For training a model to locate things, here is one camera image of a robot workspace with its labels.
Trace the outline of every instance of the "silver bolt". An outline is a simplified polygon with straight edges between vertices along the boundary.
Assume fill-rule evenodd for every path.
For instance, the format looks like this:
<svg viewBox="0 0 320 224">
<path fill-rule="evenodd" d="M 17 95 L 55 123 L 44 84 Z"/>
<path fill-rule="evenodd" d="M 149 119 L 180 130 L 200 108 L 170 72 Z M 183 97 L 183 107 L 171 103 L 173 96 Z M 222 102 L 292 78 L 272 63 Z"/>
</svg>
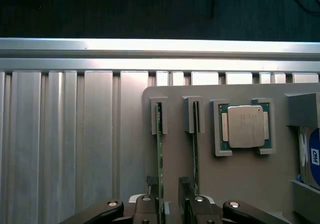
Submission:
<svg viewBox="0 0 320 224">
<path fill-rule="evenodd" d="M 203 201 L 204 199 L 203 199 L 201 196 L 196 196 L 196 197 L 195 197 L 195 200 L 201 202 L 201 201 Z"/>
<path fill-rule="evenodd" d="M 236 203 L 236 202 L 230 202 L 229 205 L 232 206 L 233 208 L 238 208 L 239 207 L 239 204 Z"/>
<path fill-rule="evenodd" d="M 108 203 L 109 206 L 116 206 L 118 203 L 116 201 L 111 201 Z"/>
<path fill-rule="evenodd" d="M 142 197 L 142 200 L 145 200 L 145 201 L 148 201 L 148 200 L 151 200 L 151 198 L 150 198 L 150 196 L 144 196 L 144 197 Z"/>
</svg>

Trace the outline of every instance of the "blue label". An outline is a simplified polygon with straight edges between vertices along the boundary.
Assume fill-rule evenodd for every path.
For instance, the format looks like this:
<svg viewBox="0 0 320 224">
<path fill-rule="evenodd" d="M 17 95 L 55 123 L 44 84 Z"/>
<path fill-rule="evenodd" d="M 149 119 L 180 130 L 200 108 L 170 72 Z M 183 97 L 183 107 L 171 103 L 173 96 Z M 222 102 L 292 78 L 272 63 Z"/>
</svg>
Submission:
<svg viewBox="0 0 320 224">
<path fill-rule="evenodd" d="M 320 186 L 320 136 L 319 129 L 316 129 L 310 135 L 309 140 L 309 158 L 312 176 L 315 182 Z"/>
</svg>

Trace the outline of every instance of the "cable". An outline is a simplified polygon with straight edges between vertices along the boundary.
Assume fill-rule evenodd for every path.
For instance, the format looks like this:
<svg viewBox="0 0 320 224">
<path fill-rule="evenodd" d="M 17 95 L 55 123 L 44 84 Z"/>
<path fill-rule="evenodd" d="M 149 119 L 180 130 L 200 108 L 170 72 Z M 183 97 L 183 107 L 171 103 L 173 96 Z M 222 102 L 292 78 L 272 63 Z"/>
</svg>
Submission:
<svg viewBox="0 0 320 224">
<path fill-rule="evenodd" d="M 306 13 L 310 14 L 310 15 L 314 15 L 314 16 L 320 16 L 320 12 L 318 11 L 312 11 L 312 10 L 308 10 L 302 3 L 299 2 L 299 0 L 293 0 L 301 9 L 303 9 L 303 11 L 305 11 Z"/>
</svg>

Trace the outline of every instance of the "white sticker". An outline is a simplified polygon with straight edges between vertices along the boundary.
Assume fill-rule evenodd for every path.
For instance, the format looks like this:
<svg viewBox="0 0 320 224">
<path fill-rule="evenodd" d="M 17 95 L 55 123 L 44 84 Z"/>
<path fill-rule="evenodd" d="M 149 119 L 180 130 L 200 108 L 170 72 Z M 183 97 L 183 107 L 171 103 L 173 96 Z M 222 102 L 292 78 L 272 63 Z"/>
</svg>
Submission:
<svg viewBox="0 0 320 224">
<path fill-rule="evenodd" d="M 319 150 L 311 149 L 311 162 L 314 165 L 320 165 Z"/>
</svg>

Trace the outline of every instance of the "dark background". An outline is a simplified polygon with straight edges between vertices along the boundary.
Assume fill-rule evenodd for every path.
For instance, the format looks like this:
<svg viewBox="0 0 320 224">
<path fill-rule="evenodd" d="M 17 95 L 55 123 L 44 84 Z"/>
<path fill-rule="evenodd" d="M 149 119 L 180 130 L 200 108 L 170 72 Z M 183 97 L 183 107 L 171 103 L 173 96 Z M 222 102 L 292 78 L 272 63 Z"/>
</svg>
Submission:
<svg viewBox="0 0 320 224">
<path fill-rule="evenodd" d="M 315 0 L 300 0 L 320 11 Z M 319 41 L 320 16 L 292 0 L 41 0 L 0 8 L 0 37 Z"/>
</svg>

